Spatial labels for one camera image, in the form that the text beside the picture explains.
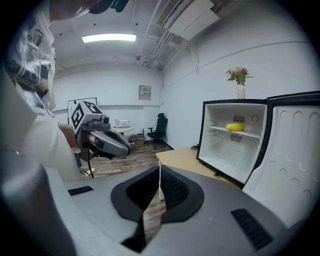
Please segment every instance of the white table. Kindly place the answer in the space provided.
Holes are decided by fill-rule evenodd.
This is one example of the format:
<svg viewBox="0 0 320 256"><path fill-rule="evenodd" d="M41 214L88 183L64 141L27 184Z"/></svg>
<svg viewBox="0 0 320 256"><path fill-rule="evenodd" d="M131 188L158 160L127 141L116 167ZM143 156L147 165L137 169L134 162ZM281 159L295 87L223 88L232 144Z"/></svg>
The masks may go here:
<svg viewBox="0 0 320 256"><path fill-rule="evenodd" d="M130 127L119 127L119 128L114 128L114 127L112 127L112 130L114 130L114 131L116 131L116 132L118 132L118 133L120 133L120 134L124 134L125 132L129 132L129 131L131 131L131 130L133 130L134 129L134 127L132 127L132 126L130 126Z"/></svg>

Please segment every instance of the pink vase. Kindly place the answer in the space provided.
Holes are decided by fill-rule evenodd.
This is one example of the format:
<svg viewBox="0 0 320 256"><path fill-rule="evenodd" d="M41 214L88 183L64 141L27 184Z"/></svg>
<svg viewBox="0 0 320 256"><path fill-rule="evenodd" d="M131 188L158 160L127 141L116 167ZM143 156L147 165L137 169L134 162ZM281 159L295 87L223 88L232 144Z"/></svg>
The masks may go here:
<svg viewBox="0 0 320 256"><path fill-rule="evenodd" d="M245 99L246 98L246 91L244 85L239 85L238 87L238 99Z"/></svg>

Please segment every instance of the desk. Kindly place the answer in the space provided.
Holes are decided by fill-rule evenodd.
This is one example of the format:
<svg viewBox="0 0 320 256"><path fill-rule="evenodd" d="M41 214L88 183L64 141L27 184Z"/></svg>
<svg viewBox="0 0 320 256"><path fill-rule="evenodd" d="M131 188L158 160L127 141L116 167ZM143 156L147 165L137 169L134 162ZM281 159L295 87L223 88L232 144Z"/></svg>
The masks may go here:
<svg viewBox="0 0 320 256"><path fill-rule="evenodd" d="M129 132L129 131L133 130L134 128L132 126L130 126L130 127L119 127L119 128L112 127L111 129L124 135L125 132Z"/></svg>
<svg viewBox="0 0 320 256"><path fill-rule="evenodd" d="M160 179L161 179L161 165L176 167L180 169L184 169L189 172L193 172L196 174L200 174L203 176L207 176L213 179L221 180L240 188L235 182L232 180L226 179L222 176L216 176L216 172L208 167L204 166L197 160L197 150L191 149L191 146L160 152L155 154L159 160L159 168L160 168ZM164 199L164 194L160 188L160 180L159 180L159 199Z"/></svg>

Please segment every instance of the flower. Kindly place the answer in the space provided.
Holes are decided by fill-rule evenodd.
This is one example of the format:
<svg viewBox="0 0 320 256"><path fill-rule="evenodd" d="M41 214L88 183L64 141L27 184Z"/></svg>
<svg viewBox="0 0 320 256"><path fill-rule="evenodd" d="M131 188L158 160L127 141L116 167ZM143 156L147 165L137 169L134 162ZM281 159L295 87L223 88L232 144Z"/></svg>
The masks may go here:
<svg viewBox="0 0 320 256"><path fill-rule="evenodd" d="M245 67L237 66L233 70L228 69L225 73L229 77L228 81L236 81L237 85L242 86L245 86L247 78L253 78L253 76L249 76L248 69Z"/></svg>

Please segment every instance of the white wall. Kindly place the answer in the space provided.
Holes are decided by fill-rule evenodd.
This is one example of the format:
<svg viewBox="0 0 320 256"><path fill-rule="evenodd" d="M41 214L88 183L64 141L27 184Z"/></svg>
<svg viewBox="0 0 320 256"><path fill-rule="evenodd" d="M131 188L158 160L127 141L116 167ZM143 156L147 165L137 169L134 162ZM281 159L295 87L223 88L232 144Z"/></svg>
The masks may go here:
<svg viewBox="0 0 320 256"><path fill-rule="evenodd" d="M157 123L162 82L155 69L132 65L99 64L81 66L58 73L54 79L56 108L53 113L68 123L68 101L97 97L97 105L110 123L129 120L139 133ZM139 86L151 86L151 100L139 100Z"/></svg>
<svg viewBox="0 0 320 256"><path fill-rule="evenodd" d="M237 84L225 72L246 67L247 99L319 90L319 59L295 20L275 3L249 6L192 40L199 74L187 47L163 70L159 112L168 118L165 140L173 148L199 143L203 101L236 99Z"/></svg>
<svg viewBox="0 0 320 256"><path fill-rule="evenodd" d="M69 69L54 78L55 111L70 100L97 97L97 104L159 106L162 82L155 69L99 64ZM151 86L151 100L139 100L139 86Z"/></svg>

